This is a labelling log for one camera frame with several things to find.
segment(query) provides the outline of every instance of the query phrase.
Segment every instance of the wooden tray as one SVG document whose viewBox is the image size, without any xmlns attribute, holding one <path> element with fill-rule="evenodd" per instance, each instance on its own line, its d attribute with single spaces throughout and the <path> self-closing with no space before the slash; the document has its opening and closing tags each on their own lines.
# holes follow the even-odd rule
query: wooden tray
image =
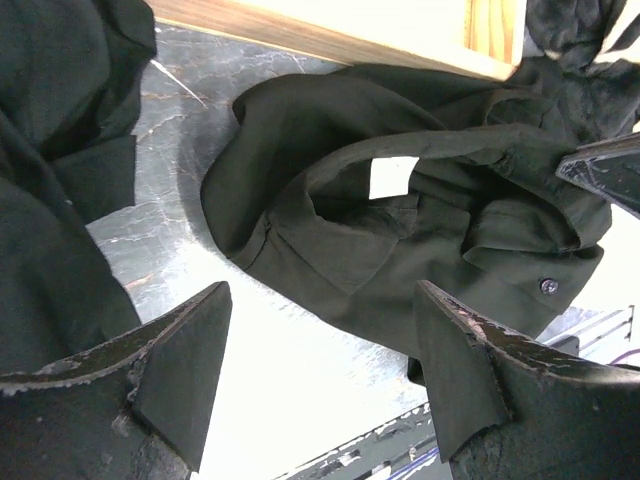
<svg viewBox="0 0 640 480">
<path fill-rule="evenodd" d="M 505 80 L 522 58 L 526 0 L 148 0 L 159 21 L 343 64 Z"/>
</svg>

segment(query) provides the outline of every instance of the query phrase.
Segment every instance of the clothing label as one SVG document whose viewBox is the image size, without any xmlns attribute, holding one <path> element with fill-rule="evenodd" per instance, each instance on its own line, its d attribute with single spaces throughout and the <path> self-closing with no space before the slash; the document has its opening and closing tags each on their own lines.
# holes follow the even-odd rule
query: clothing label
<svg viewBox="0 0 640 480">
<path fill-rule="evenodd" d="M 369 199 L 408 194 L 409 177 L 418 160 L 418 157 L 374 158 L 371 161 Z"/>
</svg>

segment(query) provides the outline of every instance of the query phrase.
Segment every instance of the white tag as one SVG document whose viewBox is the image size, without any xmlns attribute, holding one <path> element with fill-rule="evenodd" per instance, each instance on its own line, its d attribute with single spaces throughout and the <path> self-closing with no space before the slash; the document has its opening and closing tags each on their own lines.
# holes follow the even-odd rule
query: white tag
<svg viewBox="0 0 640 480">
<path fill-rule="evenodd" d="M 408 194 L 409 177 L 418 160 L 418 157 L 374 158 L 371 161 L 369 199 Z"/>
</svg>

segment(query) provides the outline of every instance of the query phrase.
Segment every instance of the marble surface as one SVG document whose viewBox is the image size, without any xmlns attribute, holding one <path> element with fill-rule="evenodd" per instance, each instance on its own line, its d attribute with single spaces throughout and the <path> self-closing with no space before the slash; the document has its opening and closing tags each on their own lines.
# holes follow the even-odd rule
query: marble surface
<svg viewBox="0 0 640 480">
<path fill-rule="evenodd" d="M 233 99 L 286 73 L 337 67 L 158 25 L 136 128 L 136 203 L 90 226 L 143 321 L 227 280 L 234 300 L 199 478 L 270 480 L 421 405 L 406 358 L 344 334 L 245 275 L 217 250 L 202 177 L 233 135 Z"/>
</svg>

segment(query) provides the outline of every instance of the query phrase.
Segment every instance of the black cloth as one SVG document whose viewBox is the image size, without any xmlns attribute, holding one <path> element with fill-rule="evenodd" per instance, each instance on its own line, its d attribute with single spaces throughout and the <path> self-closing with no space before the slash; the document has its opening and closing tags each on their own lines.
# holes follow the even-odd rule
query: black cloth
<svg viewBox="0 0 640 480">
<path fill-rule="evenodd" d="M 221 249 L 362 338 L 418 358 L 417 280 L 529 335 L 597 266 L 610 208 L 554 177 L 578 144 L 557 66 L 506 85 L 358 66 L 245 92 L 202 185 Z M 372 158 L 419 157 L 406 196 L 370 201 Z"/>
<path fill-rule="evenodd" d="M 640 2 L 527 0 L 527 28 L 563 72 L 581 143 L 622 135 L 640 120 Z"/>
<path fill-rule="evenodd" d="M 0 0 L 0 371 L 139 324 L 84 223 L 133 202 L 140 0 Z"/>
</svg>

